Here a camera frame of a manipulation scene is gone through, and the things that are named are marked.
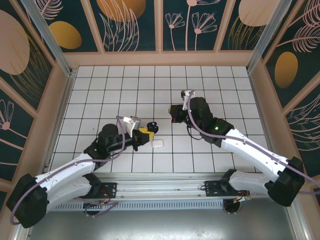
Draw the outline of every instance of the enclosure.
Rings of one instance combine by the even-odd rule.
[[[298,194],[290,207],[257,194],[237,215],[204,207],[221,199],[206,197],[204,181],[229,169],[261,171],[172,123],[168,112],[184,103],[181,90],[193,89],[214,117],[301,159],[319,182],[319,16],[320,0],[1,1],[0,238],[87,239],[94,230],[95,239],[320,239],[312,194]],[[70,208],[30,229],[11,225],[6,202],[18,180],[77,158],[116,116],[137,116],[142,127],[157,122],[153,139],[164,142],[128,147],[94,172],[117,183],[122,207],[102,221]],[[317,186],[306,180],[302,190]],[[192,206],[147,211],[145,201]]]

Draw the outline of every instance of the cable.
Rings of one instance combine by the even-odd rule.
[[[189,127],[189,126],[187,125],[187,126],[186,126],[186,131],[188,132],[189,136],[190,136],[192,139],[195,139],[195,140],[201,140],[201,139],[202,139],[202,137],[201,137],[201,138],[195,138],[194,136],[192,136],[191,133],[190,133],[190,131],[189,131],[189,128],[191,128],[191,127]]]
[[[16,222],[14,221],[14,217],[15,217],[15,213],[18,209],[18,207],[20,206],[21,202],[26,198],[26,196],[31,193],[35,188],[37,188],[38,186],[40,186],[41,184],[43,184],[44,182],[48,181],[49,179],[51,179],[52,177],[54,177],[55,175],[61,173],[62,171],[74,166],[74,165],[77,165],[77,164],[80,164],[80,163],[85,163],[85,162],[94,162],[94,163],[107,163],[107,162],[110,162],[110,161],[113,161],[115,159],[117,159],[118,157],[120,157],[120,155],[122,154],[122,152],[124,151],[125,149],[125,141],[124,139],[125,138],[125,130],[124,130],[124,127],[122,126],[122,123],[120,121],[120,119],[122,119],[123,117],[121,116],[117,116],[116,117],[116,121],[118,122],[118,124],[120,125],[120,130],[121,130],[121,135],[122,135],[122,146],[121,146],[121,150],[118,152],[118,154],[113,157],[113,158],[110,158],[110,159],[105,159],[105,160],[101,160],[101,159],[83,159],[83,160],[79,160],[79,161],[76,161],[76,162],[73,162],[73,163],[70,163],[64,167],[62,167],[61,169],[57,170],[56,172],[48,175],[47,177],[45,177],[44,179],[42,179],[41,181],[37,182],[35,185],[33,185],[32,187],[30,187],[21,197],[20,199],[18,200],[18,202],[15,204],[12,212],[11,212],[11,215],[10,215],[10,223],[12,225],[19,225],[20,222]],[[86,203],[89,203],[89,204],[93,204],[93,205],[101,205],[101,203],[96,203],[96,202],[93,202],[93,201],[89,201],[89,200],[86,200],[86,199],[82,199],[80,197],[77,197],[76,199],[78,200],[81,200],[83,202],[86,202]],[[111,208],[108,208],[106,211],[103,211],[102,214],[105,214],[107,212],[110,211],[110,209],[114,208],[116,205],[118,204],[118,202],[113,202],[113,203],[110,203],[110,205],[112,205]]]
[[[295,172],[296,174],[299,174],[300,176],[304,177],[305,179],[308,179],[309,181],[313,182],[314,184],[316,184],[319,188],[320,188],[320,183],[317,182],[316,180],[314,180],[313,178],[309,177],[308,175],[304,174],[303,172],[295,169],[294,167],[290,166],[290,165],[287,165],[285,163],[283,163],[282,161],[280,161],[279,159],[275,158],[273,155],[271,155],[270,153],[266,152],[265,150],[263,150],[262,148],[260,148],[259,146],[256,146],[254,145],[253,143],[251,142],[246,142],[244,139],[241,139],[241,138],[238,138],[238,137],[234,137],[234,136],[225,136],[225,135],[216,135],[216,134],[210,134],[210,133],[207,133],[203,130],[201,130],[192,114],[191,114],[191,107],[190,107],[190,101],[191,101],[191,97],[193,95],[195,90],[191,90],[190,94],[189,94],[189,97],[188,97],[188,101],[187,101],[187,111],[188,111],[188,116],[189,116],[189,119],[191,120],[194,128],[196,130],[198,130],[200,133],[202,133],[203,135],[206,135],[208,137],[211,137],[211,138],[217,138],[217,139],[232,139],[232,140],[235,140],[235,141],[239,141],[239,142],[242,142],[243,144],[248,144],[250,147],[258,150],[259,152],[263,153],[264,155],[268,156],[269,158],[271,158],[272,160],[276,161],[278,164],[290,169],[291,171]],[[316,192],[313,192],[313,191],[300,191],[299,194],[307,194],[307,195],[318,195],[320,194],[320,190],[319,191],[316,191]]]

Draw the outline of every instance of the small white block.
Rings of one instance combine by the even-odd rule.
[[[156,140],[152,141],[152,148],[154,148],[154,149],[163,148],[164,145],[165,145],[165,143],[162,139],[156,139]]]

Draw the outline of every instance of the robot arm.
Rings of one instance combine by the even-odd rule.
[[[187,101],[190,94],[191,90],[183,90],[181,97],[184,100],[184,104],[171,105],[169,113],[172,117],[172,123],[184,122],[188,127],[196,129],[189,119],[187,109]],[[259,146],[229,122],[213,117],[209,105],[203,97],[196,97],[194,92],[190,97],[190,113],[197,127],[211,135],[225,136],[211,137],[200,132],[202,138],[210,144],[215,144],[219,148],[229,150],[241,156],[263,173],[244,173],[230,169],[220,180],[221,188],[225,192],[247,190],[268,194],[278,204],[285,207],[290,206],[305,183],[305,179],[284,165],[279,164],[279,162],[303,172],[302,161],[296,157],[287,159]],[[232,137],[241,139],[242,141],[235,140]],[[266,153],[274,156],[278,162],[272,160]]]
[[[26,174],[20,178],[6,202],[6,206],[11,211],[24,193],[46,179],[24,198],[15,212],[15,217],[24,228],[34,226],[57,205],[80,196],[94,198],[101,189],[101,182],[93,172],[106,162],[91,160],[110,159],[114,151],[121,149],[123,141],[125,148],[132,146],[137,151],[139,146],[152,140],[154,134],[159,130],[156,122],[149,122],[146,127],[140,127],[141,121],[137,117],[124,117],[123,121],[126,123],[125,129],[127,131],[124,134],[125,139],[121,134],[118,134],[116,125],[107,124],[92,144],[77,158],[36,177]]]

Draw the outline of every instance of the white grid floor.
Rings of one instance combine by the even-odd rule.
[[[246,68],[242,66],[80,66],[63,118],[50,169],[76,158],[116,115],[137,116],[141,126],[156,121],[164,147],[151,143],[124,151],[101,173],[224,173],[236,168],[259,172],[237,155],[191,139],[184,123],[171,123],[170,104],[182,104],[180,91],[205,97],[215,117],[226,119],[267,148]],[[197,132],[191,133],[197,138]]]

